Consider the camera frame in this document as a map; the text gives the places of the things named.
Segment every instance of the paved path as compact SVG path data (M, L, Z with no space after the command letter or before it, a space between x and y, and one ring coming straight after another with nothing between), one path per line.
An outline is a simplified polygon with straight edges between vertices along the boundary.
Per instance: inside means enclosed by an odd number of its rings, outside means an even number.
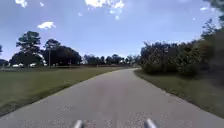
M224 128L224 120L120 70L81 82L0 119L0 128Z

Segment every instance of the tree canopy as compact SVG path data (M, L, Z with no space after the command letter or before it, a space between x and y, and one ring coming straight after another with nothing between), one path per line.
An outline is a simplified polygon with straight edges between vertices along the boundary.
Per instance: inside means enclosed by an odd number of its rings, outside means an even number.
M43 59L39 55L30 52L18 52L12 56L9 62L11 65L23 64L25 67L33 63L36 65L43 65Z
M70 64L80 64L80 62L82 61L81 56L78 52L66 46L54 45L54 49L53 47L51 47L51 49L46 48L43 51L42 55L48 65L49 54L51 59L51 65L66 66Z
M23 34L16 42L16 47L20 47L20 51L12 56L10 64L23 64L26 67L32 63L42 65L43 59L40 57L41 50L39 45L39 33L28 31Z
M28 31L23 34L18 39L19 41L16 43L17 47L20 47L21 52L29 52L29 53L40 53L40 37L39 33Z
M7 60L4 59L0 59L0 66L8 66L9 62Z
M214 8L217 8L223 14L219 17L221 25L224 25L224 1L223 0L204 0L210 3Z
M0 45L0 54L2 53L2 45Z

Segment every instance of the grassy field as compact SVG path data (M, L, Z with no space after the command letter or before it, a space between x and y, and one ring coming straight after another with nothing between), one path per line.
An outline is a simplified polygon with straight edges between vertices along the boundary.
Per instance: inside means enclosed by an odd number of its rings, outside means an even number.
M121 68L29 69L0 72L0 116L93 76Z
M176 75L152 76L142 70L136 70L135 74L168 93L224 118L224 86L215 86L207 79L185 79Z

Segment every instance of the shrub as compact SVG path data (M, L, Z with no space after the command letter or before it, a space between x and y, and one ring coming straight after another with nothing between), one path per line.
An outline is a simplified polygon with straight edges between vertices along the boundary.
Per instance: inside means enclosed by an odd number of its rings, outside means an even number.
M198 49L181 52L176 59L177 70L181 75L194 76L200 67L200 54Z

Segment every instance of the bush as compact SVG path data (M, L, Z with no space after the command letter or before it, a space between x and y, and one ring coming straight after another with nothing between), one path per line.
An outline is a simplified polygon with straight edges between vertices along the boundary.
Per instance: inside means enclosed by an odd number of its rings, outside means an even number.
M189 52L181 52L177 59L178 73L184 76L194 76L198 74L200 68L200 54L197 49L193 49Z
M193 76L201 64L200 50L195 42L182 44L146 44L141 51L142 68L149 74L178 72Z

